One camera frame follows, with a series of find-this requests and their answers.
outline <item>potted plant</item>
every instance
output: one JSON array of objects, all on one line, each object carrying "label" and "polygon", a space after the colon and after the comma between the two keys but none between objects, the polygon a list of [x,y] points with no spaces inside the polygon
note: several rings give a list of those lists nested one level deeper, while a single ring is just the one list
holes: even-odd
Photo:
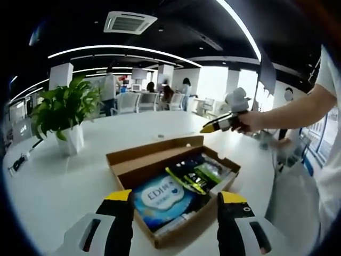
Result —
[{"label": "potted plant", "polygon": [[54,132],[65,155],[76,154],[84,146],[83,130],[80,124],[92,120],[99,107],[100,89],[83,81],[84,76],[75,77],[69,86],[58,86],[51,91],[41,92],[44,98],[31,114],[35,135]]}]

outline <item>black ceiling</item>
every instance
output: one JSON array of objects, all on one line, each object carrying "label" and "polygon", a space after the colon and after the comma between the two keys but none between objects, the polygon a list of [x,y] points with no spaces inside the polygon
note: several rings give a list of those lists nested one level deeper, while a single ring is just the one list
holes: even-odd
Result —
[{"label": "black ceiling", "polygon": [[[227,2],[240,13],[257,45],[265,50],[272,62],[309,77],[320,54],[318,37],[286,0]],[[10,54],[7,62],[10,68],[9,79],[18,75],[11,86],[11,96],[48,78],[52,66],[69,62],[74,57],[130,54],[178,62],[159,54],[123,49],[83,50],[47,58],[51,54],[75,47],[115,44],[145,47],[183,58],[256,58],[238,25],[215,0],[124,0],[95,1],[92,4],[83,1],[81,4],[48,3],[37,6],[24,3],[17,6],[16,10],[16,15],[9,23],[17,29],[8,31],[9,45],[6,52]],[[143,13],[155,16],[158,20],[142,35],[104,33],[109,11]],[[39,32],[38,41],[29,46],[34,31]],[[112,62],[117,66],[129,67],[147,67],[157,63],[155,60],[120,56],[71,60],[74,70],[105,67]],[[183,62],[180,64],[193,67]]]}]

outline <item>white round table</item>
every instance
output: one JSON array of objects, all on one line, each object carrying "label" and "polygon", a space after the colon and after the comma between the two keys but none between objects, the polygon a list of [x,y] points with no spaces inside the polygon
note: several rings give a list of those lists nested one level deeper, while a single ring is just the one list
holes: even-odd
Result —
[{"label": "white round table", "polygon": [[[184,111],[99,118],[82,124],[85,148],[72,157],[62,157],[55,136],[49,134],[14,177],[4,171],[10,200],[23,228],[40,251],[55,250],[63,243],[67,229],[86,213],[95,212],[117,189],[106,153],[160,141],[159,134],[164,140],[197,135],[207,121]],[[4,170],[36,141],[30,138],[11,148],[4,158]],[[204,145],[241,166],[231,191],[248,199],[256,215],[265,216],[274,182],[271,152],[260,149],[256,140],[230,131],[206,134]],[[130,255],[177,255],[181,251],[182,255],[193,255],[204,247],[218,255],[217,229],[215,221],[191,246],[156,250],[133,222]]]}]

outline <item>cardboard box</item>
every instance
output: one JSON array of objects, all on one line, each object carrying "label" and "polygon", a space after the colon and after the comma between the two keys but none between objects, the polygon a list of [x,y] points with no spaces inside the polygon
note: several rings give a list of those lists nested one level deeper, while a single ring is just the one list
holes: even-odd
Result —
[{"label": "cardboard box", "polygon": [[[107,154],[107,161],[115,175],[119,188],[123,190],[133,189],[156,177],[161,172],[165,172],[165,167],[169,163],[180,161],[183,157],[192,154],[205,153],[224,166],[231,168],[231,175],[224,179],[222,190],[228,189],[236,178],[240,166],[226,158],[219,159],[216,152],[203,146],[203,142],[203,136],[172,139]],[[198,236],[214,221],[217,217],[216,193],[210,193],[210,195],[209,202],[193,217],[162,237],[154,236],[136,210],[134,218],[153,246],[161,248],[171,244],[169,243],[171,241],[185,240],[185,236],[188,234],[186,232],[187,227],[196,226],[196,231],[192,233],[196,233],[196,236]]]}]

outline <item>white plant pot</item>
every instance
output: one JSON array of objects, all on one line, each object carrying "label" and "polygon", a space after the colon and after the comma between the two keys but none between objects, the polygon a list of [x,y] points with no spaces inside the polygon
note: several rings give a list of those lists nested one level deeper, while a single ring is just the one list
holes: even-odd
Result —
[{"label": "white plant pot", "polygon": [[77,154],[84,147],[83,129],[80,125],[62,131],[66,141],[57,138],[59,148],[64,156]]}]

